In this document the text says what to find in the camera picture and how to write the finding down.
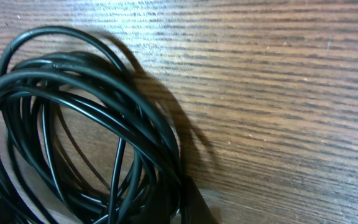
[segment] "glossy black cable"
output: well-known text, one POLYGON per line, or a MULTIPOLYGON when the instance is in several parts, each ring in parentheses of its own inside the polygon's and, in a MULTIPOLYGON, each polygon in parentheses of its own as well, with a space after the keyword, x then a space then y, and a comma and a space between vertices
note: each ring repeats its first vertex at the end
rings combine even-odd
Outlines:
MULTIPOLYGON (((6 144, 12 169, 24 192, 49 223, 56 220, 27 185, 17 164, 15 149, 83 223, 115 224, 136 220, 150 202, 157 182, 167 186, 173 202, 171 207, 179 207, 182 171, 175 135, 160 112, 137 92, 127 68, 116 54, 97 38, 68 27, 48 26, 29 30, 14 39, 0 61, 0 111, 7 128, 6 144), (14 52, 28 40, 46 34, 64 34, 84 40, 108 60, 89 52, 57 52, 20 62, 8 73, 14 52), (87 91, 103 104, 62 91, 63 85, 87 91), (62 165, 57 161, 60 155, 53 144, 52 120, 54 108, 60 105, 119 136, 116 160, 111 164, 114 171, 109 195, 74 184, 81 183, 75 179, 76 175, 70 169, 59 169, 62 165), (126 144, 134 147, 134 161, 119 186, 126 144), (41 145, 45 147, 46 159, 41 145), (75 180, 67 181, 65 177, 75 180)), ((1 158, 0 196, 14 210, 18 222, 41 223, 17 193, 1 158)))

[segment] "black cord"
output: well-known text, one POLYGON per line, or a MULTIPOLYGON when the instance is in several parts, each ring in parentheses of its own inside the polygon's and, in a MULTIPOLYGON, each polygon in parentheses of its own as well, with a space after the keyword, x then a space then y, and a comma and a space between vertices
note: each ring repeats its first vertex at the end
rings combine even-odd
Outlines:
MULTIPOLYGON (((167 186, 172 202, 170 213, 174 214, 179 208, 182 171, 175 135, 160 112, 136 91, 124 64, 97 38, 76 29, 49 26, 29 30, 14 39, 0 61, 0 111, 7 128, 7 149, 13 171, 24 192, 48 222, 56 223, 26 184, 14 148, 83 223, 130 223, 136 220, 161 182, 167 186), (45 34, 65 34, 84 40, 102 52, 108 61, 88 52, 58 52, 20 62, 7 73, 14 52, 28 40, 45 34), (103 105, 61 91, 62 85, 87 91, 103 105), (71 108, 120 137, 109 195, 65 181, 63 177, 74 174, 70 169, 58 170, 60 164, 56 158, 59 153, 53 146, 51 122, 55 105, 71 108), (42 130, 37 126, 39 113, 42 114, 42 130), (39 131, 43 134, 46 160, 39 131), (134 147, 134 160, 119 186, 127 142, 134 147)), ((17 193, 1 158, 0 196, 15 211, 19 223, 41 223, 17 193)))

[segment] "coiled cable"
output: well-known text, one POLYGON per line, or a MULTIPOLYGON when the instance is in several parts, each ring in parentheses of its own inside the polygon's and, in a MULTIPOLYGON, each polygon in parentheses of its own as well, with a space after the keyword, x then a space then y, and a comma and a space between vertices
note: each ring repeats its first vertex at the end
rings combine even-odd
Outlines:
MULTIPOLYGON (((174 214, 179 208, 182 170, 178 144, 170 125, 159 110, 136 90, 127 68, 116 54, 92 35, 68 27, 48 26, 29 30, 15 38, 0 60, 0 111, 7 128, 7 150, 13 171, 24 192, 48 222, 56 223, 26 184, 14 148, 83 223, 131 223, 150 203, 159 182, 163 182, 169 192, 170 213, 174 214), (47 34, 63 34, 84 40, 108 60, 89 52, 57 52, 22 61, 7 72, 11 57, 21 45, 47 34), (87 91, 103 104, 63 91, 60 89, 63 85, 87 91), (53 105, 71 108, 119 136, 109 195, 89 192, 85 187, 62 178, 65 176, 62 172, 69 171, 57 169, 59 164, 55 158, 58 151, 53 146, 51 130, 53 105), (37 125, 40 113, 42 130, 37 125), (134 160, 119 186, 127 143, 134 148, 134 160)), ((17 193, 1 158, 0 196, 14 210, 19 223, 42 222, 17 193)))

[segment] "wooden surface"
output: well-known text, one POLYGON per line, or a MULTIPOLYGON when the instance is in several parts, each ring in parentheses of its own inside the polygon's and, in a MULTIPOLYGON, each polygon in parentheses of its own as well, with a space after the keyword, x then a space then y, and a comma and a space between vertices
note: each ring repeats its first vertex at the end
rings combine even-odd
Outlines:
MULTIPOLYGON (((46 24, 85 30, 130 57, 139 88, 172 115, 187 173, 220 223, 358 223, 358 1, 5 0, 0 54, 46 24)), ((42 37, 14 61, 83 49, 42 37)), ((116 137, 76 112, 63 115, 108 183, 116 137)))

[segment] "black cable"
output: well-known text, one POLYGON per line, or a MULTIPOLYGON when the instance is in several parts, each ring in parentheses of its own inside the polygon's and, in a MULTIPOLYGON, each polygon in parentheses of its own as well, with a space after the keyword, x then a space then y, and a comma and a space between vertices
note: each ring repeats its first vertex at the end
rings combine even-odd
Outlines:
MULTIPOLYGON (((167 186, 172 202, 171 215, 179 208, 183 174, 175 135, 160 112, 137 92, 124 64, 97 38, 76 29, 49 26, 29 30, 14 39, 0 61, 0 111, 7 128, 6 144, 13 171, 24 192, 48 222, 56 223, 26 184, 14 148, 83 223, 130 223, 136 220, 150 203, 158 183, 167 186), (25 60, 8 73, 14 52, 28 40, 45 34, 64 34, 84 40, 108 60, 88 52, 58 52, 25 60), (62 85, 87 91, 103 105, 61 91, 62 85), (70 169, 59 169, 56 160, 60 155, 53 146, 51 120, 55 116, 52 108, 57 105, 71 108, 119 136, 109 195, 65 180, 64 177, 75 177, 75 174, 70 169), (42 130, 37 126, 39 113, 42 114, 42 130), (46 160, 39 131, 44 139, 46 160), (134 147, 134 160, 123 183, 118 186, 127 143, 134 147)), ((14 210, 18 222, 41 223, 17 193, 1 158, 0 196, 14 210)))

